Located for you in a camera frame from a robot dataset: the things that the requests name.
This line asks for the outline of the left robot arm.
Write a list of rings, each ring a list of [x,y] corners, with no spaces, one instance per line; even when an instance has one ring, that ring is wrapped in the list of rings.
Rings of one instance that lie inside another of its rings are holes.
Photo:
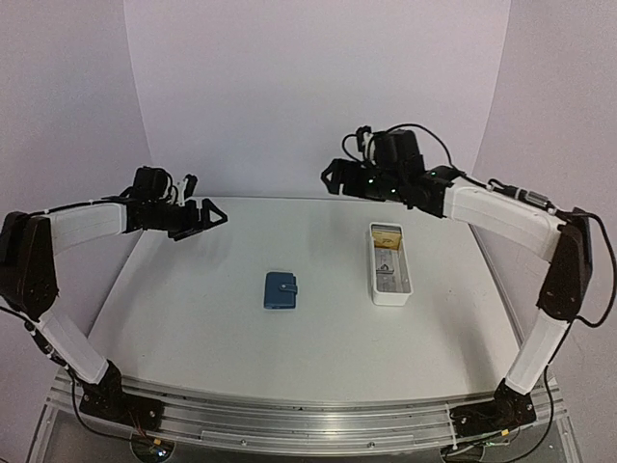
[[[223,210],[209,199],[194,199],[197,182],[193,175],[174,181],[166,170],[144,166],[117,196],[30,213],[15,211],[5,217],[4,308],[22,319],[39,350],[82,386],[80,414],[138,431],[156,431],[164,405],[126,392],[119,368],[94,349],[70,318],[54,312],[59,297],[55,258],[107,236],[157,231],[180,241],[223,225],[228,221]]]

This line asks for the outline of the gold credit card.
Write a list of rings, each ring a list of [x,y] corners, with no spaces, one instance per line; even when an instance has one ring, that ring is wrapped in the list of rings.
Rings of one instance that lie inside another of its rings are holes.
[[[402,240],[400,231],[373,230],[373,243],[376,248],[398,251]]]

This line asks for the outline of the blue card holder wallet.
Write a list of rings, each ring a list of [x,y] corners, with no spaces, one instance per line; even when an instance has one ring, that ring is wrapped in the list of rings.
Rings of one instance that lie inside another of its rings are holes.
[[[291,272],[271,271],[266,274],[263,307],[266,310],[294,310],[298,285]]]

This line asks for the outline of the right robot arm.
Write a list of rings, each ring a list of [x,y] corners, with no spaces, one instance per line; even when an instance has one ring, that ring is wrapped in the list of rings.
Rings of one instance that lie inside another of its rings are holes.
[[[530,393],[580,318],[593,272],[589,223],[602,220],[580,208],[561,210],[543,195],[496,179],[480,182],[453,163],[427,169],[419,128],[417,123],[380,131],[359,127],[351,135],[359,153],[334,159],[321,181],[333,195],[401,203],[496,233],[548,263],[534,325],[492,399],[450,413],[460,437],[531,424],[536,412]]]

